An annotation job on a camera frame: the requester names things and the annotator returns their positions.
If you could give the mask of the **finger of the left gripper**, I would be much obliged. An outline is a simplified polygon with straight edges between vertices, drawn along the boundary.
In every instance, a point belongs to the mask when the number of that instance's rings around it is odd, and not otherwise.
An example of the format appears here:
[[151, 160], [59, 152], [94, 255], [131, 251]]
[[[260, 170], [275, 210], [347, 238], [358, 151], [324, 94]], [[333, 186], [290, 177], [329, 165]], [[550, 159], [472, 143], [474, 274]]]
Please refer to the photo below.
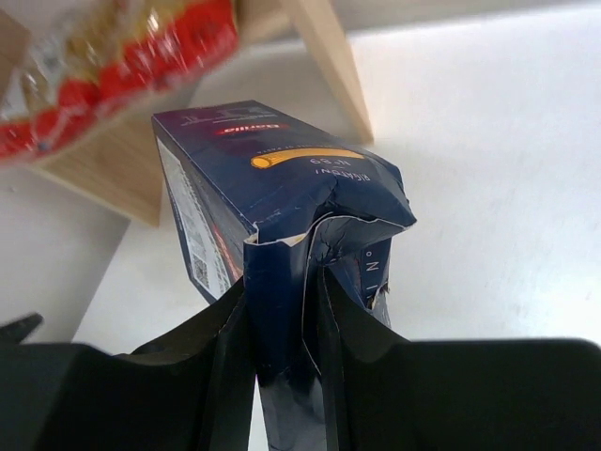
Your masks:
[[42, 323], [43, 316], [39, 313], [31, 313], [4, 323], [0, 327], [0, 343], [2, 345], [19, 345]]

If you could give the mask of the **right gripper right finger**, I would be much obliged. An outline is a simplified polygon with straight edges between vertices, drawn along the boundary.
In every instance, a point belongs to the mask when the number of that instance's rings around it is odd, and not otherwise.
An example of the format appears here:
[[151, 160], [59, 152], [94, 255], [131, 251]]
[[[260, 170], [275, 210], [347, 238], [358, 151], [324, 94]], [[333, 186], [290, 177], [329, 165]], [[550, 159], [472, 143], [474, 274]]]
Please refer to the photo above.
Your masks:
[[329, 450], [419, 450], [396, 347], [408, 341], [316, 276], [318, 369]]

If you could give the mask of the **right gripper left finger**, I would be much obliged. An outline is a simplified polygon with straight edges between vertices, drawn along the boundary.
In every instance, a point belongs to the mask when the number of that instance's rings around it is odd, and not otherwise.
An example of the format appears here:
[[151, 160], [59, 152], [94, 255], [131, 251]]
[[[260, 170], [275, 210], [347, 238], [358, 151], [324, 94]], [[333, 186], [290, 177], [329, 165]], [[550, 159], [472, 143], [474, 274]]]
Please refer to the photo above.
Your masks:
[[255, 367], [241, 281], [123, 358], [145, 376], [118, 449], [247, 449]]

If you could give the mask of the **blue pasta box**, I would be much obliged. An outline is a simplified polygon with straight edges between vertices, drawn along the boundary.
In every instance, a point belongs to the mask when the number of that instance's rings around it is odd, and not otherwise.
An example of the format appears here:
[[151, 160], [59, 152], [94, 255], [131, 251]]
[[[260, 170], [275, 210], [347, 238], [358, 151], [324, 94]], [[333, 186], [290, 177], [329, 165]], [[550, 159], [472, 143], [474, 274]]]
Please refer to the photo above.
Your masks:
[[325, 449], [314, 276], [389, 322], [392, 239], [415, 223], [399, 169], [258, 101], [151, 123], [191, 282], [209, 302], [244, 285], [270, 449]]

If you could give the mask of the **red pasta bag label side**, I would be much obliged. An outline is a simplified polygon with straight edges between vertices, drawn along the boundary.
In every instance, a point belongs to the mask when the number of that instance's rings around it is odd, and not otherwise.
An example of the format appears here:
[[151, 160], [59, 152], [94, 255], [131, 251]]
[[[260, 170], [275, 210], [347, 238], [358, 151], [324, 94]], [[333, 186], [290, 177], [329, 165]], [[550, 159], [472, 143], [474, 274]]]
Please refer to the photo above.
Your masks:
[[64, 33], [39, 37], [1, 12], [1, 129], [12, 130], [58, 104], [65, 75]]

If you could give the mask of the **red pasta bag front side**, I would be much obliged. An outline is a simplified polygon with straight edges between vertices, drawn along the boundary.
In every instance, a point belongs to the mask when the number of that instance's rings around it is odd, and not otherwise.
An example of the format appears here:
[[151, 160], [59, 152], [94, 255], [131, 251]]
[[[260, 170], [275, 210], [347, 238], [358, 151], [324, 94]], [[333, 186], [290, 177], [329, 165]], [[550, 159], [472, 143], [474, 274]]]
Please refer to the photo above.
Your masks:
[[148, 95], [212, 70], [239, 44], [232, 1], [94, 1], [54, 27], [66, 64], [58, 104], [1, 129], [2, 163], [56, 153]]

